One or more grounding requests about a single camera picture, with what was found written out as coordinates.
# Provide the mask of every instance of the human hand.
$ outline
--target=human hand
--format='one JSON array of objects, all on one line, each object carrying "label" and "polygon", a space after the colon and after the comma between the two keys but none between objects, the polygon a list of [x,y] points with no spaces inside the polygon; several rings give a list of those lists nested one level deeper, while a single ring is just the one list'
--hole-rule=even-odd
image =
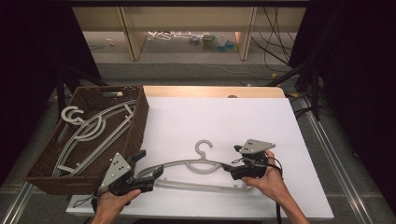
[{"label": "human hand", "polygon": [[[275,155],[271,150],[265,150],[265,154],[268,157],[268,163],[272,165],[275,164]],[[248,186],[253,186],[259,189],[263,194],[265,194],[270,199],[276,201],[277,203],[282,203],[285,199],[290,197],[290,193],[280,172],[271,166],[267,166],[265,175],[262,178],[252,178],[252,177],[242,177]]]},{"label": "human hand", "polygon": [[129,193],[116,196],[107,191],[99,197],[96,215],[92,221],[94,224],[115,223],[117,215],[122,211],[125,204],[139,196],[140,189],[135,189]]},{"label": "human hand", "polygon": [[[265,154],[268,157],[268,163],[275,165],[274,153],[267,149],[265,150]],[[268,198],[280,204],[291,223],[309,223],[303,211],[291,196],[288,188],[285,185],[285,182],[283,182],[280,172],[276,168],[267,166],[265,175],[262,178],[256,179],[245,176],[242,177],[242,181],[244,181],[249,186],[259,189]]]}]

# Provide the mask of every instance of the gray plastic hanger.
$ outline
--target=gray plastic hanger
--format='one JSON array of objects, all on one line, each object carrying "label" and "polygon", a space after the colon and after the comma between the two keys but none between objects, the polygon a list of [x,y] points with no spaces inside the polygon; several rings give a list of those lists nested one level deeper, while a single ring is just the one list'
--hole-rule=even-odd
[{"label": "gray plastic hanger", "polygon": [[[218,168],[223,164],[218,161],[210,161],[206,158],[206,154],[202,151],[199,146],[202,143],[208,144],[210,147],[213,147],[213,144],[208,140],[200,140],[195,144],[195,151],[201,155],[201,159],[198,160],[183,160],[183,161],[171,161],[167,163],[163,163],[160,165],[151,166],[149,168],[143,169],[137,174],[137,177],[143,177],[145,175],[151,174],[158,167],[163,166],[163,168],[178,166],[178,165],[186,165],[191,171],[199,175],[209,175],[215,172]],[[207,169],[201,169],[193,166],[193,164],[208,164],[212,165],[212,167]],[[205,185],[205,184],[195,184],[181,181],[170,181],[165,178],[165,180],[157,179],[155,181],[156,187],[166,188],[166,189],[184,189],[184,190],[196,190],[196,191],[210,191],[210,192],[250,192],[253,187],[248,188],[246,185],[243,185],[242,188],[238,188],[237,185],[233,185],[232,187],[225,186],[217,186],[217,185]]]}]

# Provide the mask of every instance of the clothes hanger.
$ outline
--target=clothes hanger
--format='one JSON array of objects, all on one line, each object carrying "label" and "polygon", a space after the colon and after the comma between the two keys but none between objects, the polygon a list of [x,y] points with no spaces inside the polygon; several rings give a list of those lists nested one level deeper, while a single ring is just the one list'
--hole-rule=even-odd
[{"label": "clothes hanger", "polygon": [[[134,115],[133,108],[136,104],[136,100],[128,101],[123,104],[118,104],[111,106],[108,109],[101,111],[92,118],[84,120],[80,117],[72,119],[73,114],[84,113],[84,111],[79,110],[76,106],[68,106],[62,111],[62,118],[64,121],[69,122],[74,125],[80,125],[78,130],[73,134],[69,141],[64,146],[52,172],[53,176],[59,176],[62,171],[69,173],[69,176],[78,175],[86,167],[88,167],[99,155],[101,155],[112,143],[114,143],[130,126],[130,120]],[[93,153],[85,159],[83,162],[79,163],[77,168],[71,168],[64,166],[68,156],[76,146],[78,142],[91,141],[98,137],[106,127],[106,119],[122,111],[127,110],[129,116],[117,127],[113,133],[106,138],[106,140],[97,147]]]},{"label": "clothes hanger", "polygon": [[[200,145],[202,143],[208,144],[210,147],[213,147],[213,144],[208,141],[208,140],[200,140],[195,144],[195,151],[201,155],[201,159],[198,160],[182,160],[182,161],[170,161],[166,162],[163,164],[151,166],[149,168],[141,170],[138,174],[137,177],[143,177],[148,174],[151,174],[153,171],[155,171],[158,167],[163,166],[163,168],[168,168],[172,166],[179,166],[179,165],[185,165],[187,166],[191,171],[198,175],[209,175],[215,172],[217,169],[222,167],[222,165],[227,165],[223,162],[219,161],[210,161],[206,158],[206,154],[204,151],[200,149]],[[212,165],[212,167],[207,168],[207,169],[202,169],[202,168],[197,168],[194,166],[194,164],[207,164],[207,165]],[[184,190],[195,190],[195,191],[209,191],[209,192],[233,192],[233,193],[246,193],[250,192],[253,190],[253,187],[247,187],[246,185],[243,185],[242,188],[238,188],[237,185],[233,185],[232,187],[226,187],[226,186],[218,186],[218,185],[206,185],[206,184],[196,184],[196,183],[188,183],[188,182],[183,182],[183,181],[171,181],[168,179],[157,179],[155,181],[156,187],[160,188],[166,188],[166,189],[184,189]]]}]

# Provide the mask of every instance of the white board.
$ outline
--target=white board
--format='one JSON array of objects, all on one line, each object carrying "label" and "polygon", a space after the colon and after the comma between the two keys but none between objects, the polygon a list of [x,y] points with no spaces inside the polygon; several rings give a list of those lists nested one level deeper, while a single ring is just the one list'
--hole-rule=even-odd
[{"label": "white board", "polygon": [[[202,139],[213,143],[212,148],[201,144],[208,160],[228,164],[241,158],[233,146],[244,145],[248,139],[275,143],[272,151],[282,163],[285,182],[305,215],[333,218],[288,99],[149,97],[148,104],[148,122],[141,147],[147,151],[147,156],[137,163],[136,174],[165,162],[199,159],[194,147]],[[168,181],[244,187],[242,181],[233,180],[230,173],[222,169],[210,175],[198,175],[180,165],[165,168],[160,179],[165,178]],[[91,214],[89,203],[72,207],[76,200],[85,197],[74,196],[67,212]],[[257,189],[241,193],[155,187],[154,191],[133,200],[122,214],[257,220],[276,217],[276,205]]]}]

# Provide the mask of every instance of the brown woven basket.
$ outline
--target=brown woven basket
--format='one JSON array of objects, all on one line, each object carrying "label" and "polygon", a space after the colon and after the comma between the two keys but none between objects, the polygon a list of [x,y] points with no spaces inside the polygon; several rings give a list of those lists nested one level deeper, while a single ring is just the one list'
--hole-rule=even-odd
[{"label": "brown woven basket", "polygon": [[[52,176],[56,161],[62,149],[78,129],[78,126],[60,120],[51,139],[29,173],[24,178],[48,194],[71,195],[92,194],[99,174],[109,165],[116,152],[124,158],[134,155],[143,143],[144,131],[149,112],[149,103],[143,87],[79,87],[73,94],[69,105],[84,111],[78,114],[87,120],[113,105],[137,100],[130,128],[123,133],[105,152],[101,154],[81,174],[76,176]],[[70,153],[65,166],[76,168],[77,163],[87,158],[129,115],[120,112],[106,120],[105,130],[95,139],[78,142]]]}]

